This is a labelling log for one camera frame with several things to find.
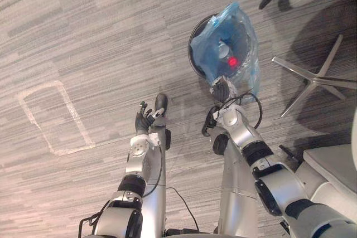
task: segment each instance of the chair seat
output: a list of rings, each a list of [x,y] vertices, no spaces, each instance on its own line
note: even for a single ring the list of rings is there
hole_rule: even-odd
[[[337,190],[348,196],[357,195],[357,170],[350,144],[306,150],[303,158]]]

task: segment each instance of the robot finger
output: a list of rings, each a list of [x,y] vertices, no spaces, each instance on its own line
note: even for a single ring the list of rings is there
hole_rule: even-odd
[[[148,115],[152,112],[152,109],[148,109],[145,113],[145,117],[148,117]]]

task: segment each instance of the black joint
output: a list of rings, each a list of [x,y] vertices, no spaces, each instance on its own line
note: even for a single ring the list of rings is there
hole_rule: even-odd
[[[134,198],[133,202],[128,201],[113,201],[108,207],[120,207],[120,208],[135,208],[141,210],[142,204],[139,198]]]
[[[285,208],[285,213],[289,217],[293,217],[297,220],[299,217],[300,213],[305,210],[306,208],[316,205],[315,203],[311,202],[308,199],[300,199],[295,202],[292,202]]]
[[[143,215],[141,214],[140,210],[134,210],[130,215],[125,237],[140,238],[142,226],[143,226]]]
[[[213,152],[219,156],[222,156],[224,154],[224,151],[227,147],[228,144],[228,136],[225,134],[220,134],[216,137],[216,139],[214,140],[212,149]]]
[[[145,180],[137,175],[126,175],[121,181],[118,191],[131,191],[143,197],[146,187]]]
[[[275,201],[272,193],[268,189],[268,187],[265,185],[265,183],[261,180],[258,179],[255,182],[255,188],[258,192],[259,197],[262,200],[262,203],[265,207],[265,209],[268,211],[269,214],[273,216],[281,216],[282,212]]]
[[[165,150],[168,150],[171,146],[171,131],[165,129]]]
[[[265,142],[254,142],[243,148],[242,155],[251,166],[255,161],[273,155],[273,152]]]
[[[279,171],[281,169],[282,169],[282,166],[280,166],[279,164],[275,164],[275,165],[268,167],[264,170],[259,170],[257,167],[254,167],[252,174],[255,179],[259,179],[261,177],[264,177],[266,175],[269,175],[269,174]]]

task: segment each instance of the metal chair leg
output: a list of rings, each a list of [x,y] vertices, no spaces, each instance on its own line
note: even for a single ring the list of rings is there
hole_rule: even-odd
[[[298,97],[290,104],[288,108],[281,114],[281,117],[284,117],[297,103],[299,103],[303,98],[305,98],[311,91],[313,91],[316,87],[316,84],[309,83],[307,87],[299,94]]]

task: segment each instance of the robotic arm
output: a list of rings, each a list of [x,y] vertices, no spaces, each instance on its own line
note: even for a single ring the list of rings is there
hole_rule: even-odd
[[[311,202],[304,186],[258,132],[249,125],[244,110],[231,103],[213,113],[213,118],[237,145],[250,166],[255,188],[266,210],[282,216],[292,235],[305,237],[355,237],[357,226],[332,208]]]
[[[167,108],[167,98],[159,94],[156,98],[155,112],[151,115],[149,109],[145,113],[147,104],[143,101],[135,119],[137,135],[131,139],[126,171],[111,199],[104,205],[99,213],[81,221],[79,238],[84,221],[89,221],[93,227],[90,237],[115,237],[115,238],[140,238],[143,226],[143,198],[152,193],[156,186],[144,195],[146,186],[155,167],[160,167],[158,180],[162,169],[161,141],[157,132],[149,134],[149,128],[154,121],[163,116]]]

